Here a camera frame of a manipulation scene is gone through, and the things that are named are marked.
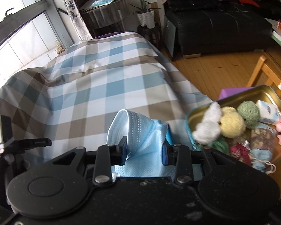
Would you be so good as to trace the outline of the patterned curtain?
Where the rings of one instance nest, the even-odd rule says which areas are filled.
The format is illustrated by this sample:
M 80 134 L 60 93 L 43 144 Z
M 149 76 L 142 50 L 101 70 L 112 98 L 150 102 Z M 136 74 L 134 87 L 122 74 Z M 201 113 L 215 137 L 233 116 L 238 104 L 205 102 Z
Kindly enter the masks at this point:
M 63 0 L 66 11 L 70 17 L 71 23 L 75 29 L 81 41 L 87 41 L 92 39 L 92 36 L 79 12 L 78 6 L 75 0 Z

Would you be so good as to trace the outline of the round side table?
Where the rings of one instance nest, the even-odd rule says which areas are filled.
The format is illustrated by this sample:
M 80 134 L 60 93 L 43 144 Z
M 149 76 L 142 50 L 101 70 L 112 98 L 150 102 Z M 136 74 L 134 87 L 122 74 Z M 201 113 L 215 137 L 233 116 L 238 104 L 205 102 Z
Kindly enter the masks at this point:
M 113 0 L 94 6 L 98 1 L 102 0 L 89 0 L 79 8 L 91 36 L 125 32 L 124 19 L 130 15 L 127 0 Z

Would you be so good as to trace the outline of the yellow towel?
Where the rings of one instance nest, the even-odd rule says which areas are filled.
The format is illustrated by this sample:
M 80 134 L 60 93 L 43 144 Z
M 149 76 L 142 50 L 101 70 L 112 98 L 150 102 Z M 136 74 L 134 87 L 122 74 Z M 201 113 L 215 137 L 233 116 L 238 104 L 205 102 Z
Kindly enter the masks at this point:
M 244 119 L 233 107 L 221 108 L 220 118 L 221 134 L 227 138 L 236 138 L 245 132 L 246 125 Z

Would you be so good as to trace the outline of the purple box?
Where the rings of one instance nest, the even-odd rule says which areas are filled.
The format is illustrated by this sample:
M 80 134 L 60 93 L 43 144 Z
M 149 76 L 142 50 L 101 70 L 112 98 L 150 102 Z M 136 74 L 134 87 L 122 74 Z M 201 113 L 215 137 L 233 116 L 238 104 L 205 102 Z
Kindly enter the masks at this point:
M 219 100 L 227 98 L 229 96 L 244 92 L 251 89 L 252 87 L 235 87 L 235 88 L 224 88 L 220 91 Z

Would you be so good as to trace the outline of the green yarn ball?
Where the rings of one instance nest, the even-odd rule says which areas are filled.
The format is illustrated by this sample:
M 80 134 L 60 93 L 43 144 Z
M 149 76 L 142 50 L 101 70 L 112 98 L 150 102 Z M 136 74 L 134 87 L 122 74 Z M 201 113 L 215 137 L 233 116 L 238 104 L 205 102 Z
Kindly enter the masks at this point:
M 259 123 L 260 113 L 256 104 L 251 101 L 244 101 L 237 107 L 237 112 L 242 116 L 247 128 L 255 128 Z

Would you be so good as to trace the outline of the green edged coffee table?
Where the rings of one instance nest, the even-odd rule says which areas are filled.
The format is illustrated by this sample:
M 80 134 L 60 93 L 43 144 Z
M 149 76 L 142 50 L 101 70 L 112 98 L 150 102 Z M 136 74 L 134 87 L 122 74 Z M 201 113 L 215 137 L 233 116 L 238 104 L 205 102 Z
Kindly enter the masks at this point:
M 277 25 L 277 21 L 276 20 L 272 20 L 272 19 L 268 19 L 265 18 L 265 20 L 267 22 L 269 22 L 272 26 L 272 33 L 271 33 L 271 38 L 279 44 L 279 46 L 281 47 L 281 30 L 278 29 L 278 27 L 276 27 Z

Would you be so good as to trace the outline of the potted plant white pot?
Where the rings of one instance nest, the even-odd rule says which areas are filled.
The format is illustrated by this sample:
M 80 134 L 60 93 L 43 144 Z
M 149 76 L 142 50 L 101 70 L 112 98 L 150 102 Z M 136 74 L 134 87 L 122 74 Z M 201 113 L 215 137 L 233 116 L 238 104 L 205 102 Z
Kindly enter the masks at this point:
M 140 0 L 139 6 L 135 6 L 133 3 L 130 3 L 130 5 L 135 8 L 134 13 L 137 15 L 141 27 L 147 27 L 148 29 L 155 27 L 155 13 L 160 10 L 159 7 L 153 7 L 146 0 Z

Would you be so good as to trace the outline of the checkered tablecloth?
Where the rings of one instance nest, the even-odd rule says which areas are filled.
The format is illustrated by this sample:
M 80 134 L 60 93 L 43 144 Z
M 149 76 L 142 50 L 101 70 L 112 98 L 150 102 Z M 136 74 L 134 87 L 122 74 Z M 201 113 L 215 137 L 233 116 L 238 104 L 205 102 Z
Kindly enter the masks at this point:
M 27 152 L 40 163 L 105 144 L 120 109 L 167 122 L 175 142 L 190 144 L 186 115 L 210 101 L 146 39 L 126 32 L 80 41 L 44 67 L 15 73 L 0 89 L 0 115 L 11 118 L 16 140 L 51 139 Z

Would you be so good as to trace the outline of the light blue face mask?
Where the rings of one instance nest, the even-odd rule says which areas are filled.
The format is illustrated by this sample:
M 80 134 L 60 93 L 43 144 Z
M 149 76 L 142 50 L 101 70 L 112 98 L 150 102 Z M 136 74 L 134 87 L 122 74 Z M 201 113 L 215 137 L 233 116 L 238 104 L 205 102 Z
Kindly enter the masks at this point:
M 161 120 L 150 119 L 140 113 L 122 109 L 117 112 L 108 130 L 108 146 L 119 144 L 127 137 L 125 165 L 112 165 L 112 174 L 118 177 L 171 177 L 174 166 L 162 163 L 165 140 L 173 144 L 170 126 Z

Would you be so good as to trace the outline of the wooden chair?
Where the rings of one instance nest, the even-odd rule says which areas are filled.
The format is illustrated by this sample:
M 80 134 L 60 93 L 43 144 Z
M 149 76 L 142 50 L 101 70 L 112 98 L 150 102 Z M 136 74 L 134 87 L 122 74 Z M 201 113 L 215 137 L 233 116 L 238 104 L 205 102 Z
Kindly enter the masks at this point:
M 281 69 L 264 55 L 261 55 L 258 59 L 246 86 L 257 86 L 260 77 L 265 80 L 263 84 L 273 88 L 281 100 Z

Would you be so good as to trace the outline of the red cushion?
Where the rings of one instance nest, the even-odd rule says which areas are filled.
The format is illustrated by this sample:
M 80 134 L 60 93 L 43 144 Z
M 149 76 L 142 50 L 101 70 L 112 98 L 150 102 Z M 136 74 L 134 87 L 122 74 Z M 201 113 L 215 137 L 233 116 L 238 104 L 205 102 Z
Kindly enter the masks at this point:
M 238 1 L 239 1 L 242 5 L 243 5 L 243 4 L 249 4 L 249 5 L 253 5 L 253 6 L 259 8 L 258 3 L 256 3 L 256 2 L 253 1 L 253 0 L 238 0 Z

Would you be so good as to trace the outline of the black leather sofa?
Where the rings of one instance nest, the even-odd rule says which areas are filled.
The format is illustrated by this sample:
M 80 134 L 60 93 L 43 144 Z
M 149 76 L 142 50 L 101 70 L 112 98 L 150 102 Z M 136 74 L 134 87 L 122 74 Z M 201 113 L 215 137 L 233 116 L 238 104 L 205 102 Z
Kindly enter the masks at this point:
M 271 41 L 265 18 L 281 19 L 281 1 L 165 0 L 165 39 L 172 57 L 264 50 Z

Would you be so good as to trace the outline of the teal gold metal tin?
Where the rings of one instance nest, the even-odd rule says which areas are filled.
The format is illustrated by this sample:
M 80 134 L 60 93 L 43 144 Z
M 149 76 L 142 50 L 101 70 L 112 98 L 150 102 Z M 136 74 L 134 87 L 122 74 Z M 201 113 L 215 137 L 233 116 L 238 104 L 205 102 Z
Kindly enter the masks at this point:
M 276 137 L 270 126 L 280 119 L 280 98 L 271 87 L 261 85 L 192 110 L 186 130 L 193 150 L 201 151 L 220 138 L 232 144 L 248 137 L 254 158 L 260 152 L 268 155 L 268 161 L 277 161 L 281 151 L 275 152 Z

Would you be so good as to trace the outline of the dark plant stool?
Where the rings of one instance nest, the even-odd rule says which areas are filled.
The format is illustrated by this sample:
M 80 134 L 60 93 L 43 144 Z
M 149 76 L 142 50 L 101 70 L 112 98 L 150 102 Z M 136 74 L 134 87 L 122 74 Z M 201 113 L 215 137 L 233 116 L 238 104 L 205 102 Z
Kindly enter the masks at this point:
M 157 49 L 162 47 L 162 32 L 159 23 L 155 22 L 154 28 L 139 25 L 137 33 L 153 44 Z

